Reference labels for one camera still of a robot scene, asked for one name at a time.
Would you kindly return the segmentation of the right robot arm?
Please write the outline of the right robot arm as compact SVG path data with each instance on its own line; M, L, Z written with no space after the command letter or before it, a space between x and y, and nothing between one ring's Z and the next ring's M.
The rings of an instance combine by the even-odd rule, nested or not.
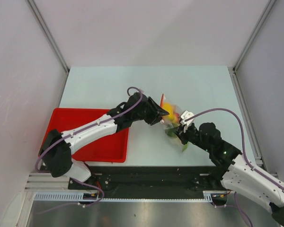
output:
M262 206L273 219L284 227L284 182L270 175L243 153L221 138L213 123L203 123L199 128L180 125L173 129L183 144L192 143L209 153L217 170L210 174L209 185L237 192Z

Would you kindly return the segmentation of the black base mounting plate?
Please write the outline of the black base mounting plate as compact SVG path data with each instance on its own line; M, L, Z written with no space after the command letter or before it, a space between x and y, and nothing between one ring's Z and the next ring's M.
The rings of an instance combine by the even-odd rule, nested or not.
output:
M92 175L85 183L99 186L104 194L225 191L213 178L214 166L91 166L90 170Z

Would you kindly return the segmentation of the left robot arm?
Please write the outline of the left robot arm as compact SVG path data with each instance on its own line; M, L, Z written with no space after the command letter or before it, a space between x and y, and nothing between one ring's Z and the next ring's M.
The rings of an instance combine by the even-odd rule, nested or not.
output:
M102 137L131 127L133 122L145 121L148 125L155 125L168 114L151 97L136 92L94 121L68 131L49 131L40 148L39 160L43 161L52 177L67 176L78 180L83 188L90 189L95 177L82 161L75 161L72 155Z

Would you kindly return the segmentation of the right aluminium frame post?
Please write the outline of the right aluminium frame post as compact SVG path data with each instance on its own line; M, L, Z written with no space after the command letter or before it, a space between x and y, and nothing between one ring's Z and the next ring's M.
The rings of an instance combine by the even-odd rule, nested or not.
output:
M232 70L234 73L237 73L238 69L240 68L241 64L243 63L244 59L246 58L248 52L250 51L253 43L255 42L257 36L259 35L260 31L262 30L263 26L265 25L266 21L268 20L270 14L272 13L277 0L269 0L261 13L256 25L254 26L249 38L247 39L246 44L244 45L238 59L236 60Z

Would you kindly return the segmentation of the red plastic tray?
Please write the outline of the red plastic tray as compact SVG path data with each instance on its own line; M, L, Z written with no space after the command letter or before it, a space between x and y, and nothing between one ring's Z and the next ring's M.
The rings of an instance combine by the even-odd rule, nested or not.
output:
M85 128L86 124L98 122L98 118L108 112L107 109L82 109L82 108L56 108L54 109L44 138L51 130L58 132L78 131ZM126 160L128 134L125 129L113 133L113 127L94 126L66 141L72 144L72 158L83 162L109 162L123 163Z

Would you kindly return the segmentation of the clear zip top bag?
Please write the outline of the clear zip top bag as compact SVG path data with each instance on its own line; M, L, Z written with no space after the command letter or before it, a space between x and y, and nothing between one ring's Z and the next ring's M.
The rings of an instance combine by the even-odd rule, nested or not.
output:
M182 144L181 140L174 133L174 128L180 126L179 119L183 110L175 103L171 102L164 94L161 96L160 107L169 113L169 115L163 116L161 120L163 130L168 140L174 147L177 147L178 151L181 153L185 152L188 148L188 143L185 145Z

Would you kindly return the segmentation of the green fake leafy vegetable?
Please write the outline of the green fake leafy vegetable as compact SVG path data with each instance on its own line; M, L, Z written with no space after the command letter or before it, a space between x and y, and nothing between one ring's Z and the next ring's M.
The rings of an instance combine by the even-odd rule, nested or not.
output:
M183 144L174 133L173 129L166 129L165 134L167 135L170 143L173 144L180 152L184 152L188 148L188 144Z

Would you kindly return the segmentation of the aluminium frame post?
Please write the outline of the aluminium frame post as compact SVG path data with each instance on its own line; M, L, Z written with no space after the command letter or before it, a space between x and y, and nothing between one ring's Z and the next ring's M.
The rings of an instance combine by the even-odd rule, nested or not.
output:
M36 4L36 2L34 0L25 0L25 2L27 3L29 9L31 10L34 18L36 19L41 31L43 32L46 40L48 41L55 57L57 58L59 64L61 65L61 67L63 68L63 70L65 71L66 74L69 74L70 72L70 68L68 67L66 60L64 59L62 52L57 44L57 42L55 41L54 36L52 35L52 32L50 31L42 13L41 10L39 9L38 5Z
M277 0L269 0L261 13L256 25L254 26L249 38L247 39L246 44L244 45L238 59L236 60L232 70L234 73L237 73L238 69L240 68L241 64L243 63L244 59L246 58L248 52L250 51L253 43L255 42L257 36L259 35L260 31L262 30L263 26L265 25L266 21L268 20L270 14L272 13Z

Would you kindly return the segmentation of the left aluminium frame post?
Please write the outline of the left aluminium frame post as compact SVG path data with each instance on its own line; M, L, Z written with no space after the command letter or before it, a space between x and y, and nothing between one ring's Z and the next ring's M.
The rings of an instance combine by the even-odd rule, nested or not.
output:
M54 36L52 35L52 32L50 31L42 13L41 10L39 9L38 5L36 4L36 2L34 0L25 0L25 2L27 3L29 9L31 10L34 18L36 19L41 31L43 32L46 40L48 41L55 57L57 58L59 64L61 65L61 67L63 68L63 70L65 71L66 74L69 74L70 72L70 68L68 67L66 60L64 59L62 52L57 44L57 42L55 41Z

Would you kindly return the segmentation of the yellow fake mango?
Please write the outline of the yellow fake mango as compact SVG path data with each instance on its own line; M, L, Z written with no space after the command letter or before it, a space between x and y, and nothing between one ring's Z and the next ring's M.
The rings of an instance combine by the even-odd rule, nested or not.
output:
M161 107L169 113L168 117L172 118L174 115L174 107L168 102L163 102Z

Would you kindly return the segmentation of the yellow green fake fruit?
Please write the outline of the yellow green fake fruit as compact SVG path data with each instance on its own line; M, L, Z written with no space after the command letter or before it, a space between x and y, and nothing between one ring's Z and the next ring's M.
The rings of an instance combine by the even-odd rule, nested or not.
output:
M171 113L167 116L168 120L171 121L172 123L178 123L178 113Z

